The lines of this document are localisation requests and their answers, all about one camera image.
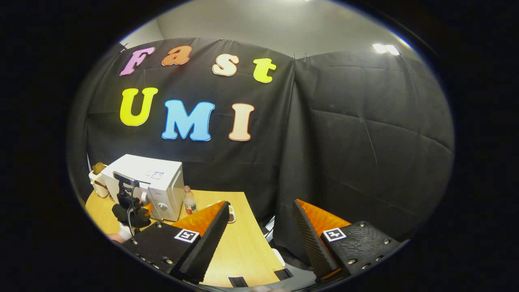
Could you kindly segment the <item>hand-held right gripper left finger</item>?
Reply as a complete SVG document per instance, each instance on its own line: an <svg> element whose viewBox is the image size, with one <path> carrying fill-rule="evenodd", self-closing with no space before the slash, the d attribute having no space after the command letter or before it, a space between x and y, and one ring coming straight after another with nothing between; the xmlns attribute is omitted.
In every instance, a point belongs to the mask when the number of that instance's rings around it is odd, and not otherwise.
<svg viewBox="0 0 519 292"><path fill-rule="evenodd" d="M229 202L221 201L173 224L155 222L122 243L136 259L179 280L204 280L228 225Z"/></svg>

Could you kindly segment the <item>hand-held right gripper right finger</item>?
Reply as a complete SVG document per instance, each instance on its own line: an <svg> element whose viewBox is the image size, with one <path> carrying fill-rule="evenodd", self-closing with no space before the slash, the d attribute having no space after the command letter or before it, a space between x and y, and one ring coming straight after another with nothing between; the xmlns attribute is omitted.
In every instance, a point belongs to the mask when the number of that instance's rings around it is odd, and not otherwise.
<svg viewBox="0 0 519 292"><path fill-rule="evenodd" d="M299 199L293 202L292 216L318 281L356 277L402 244L367 221L350 223Z"/></svg>

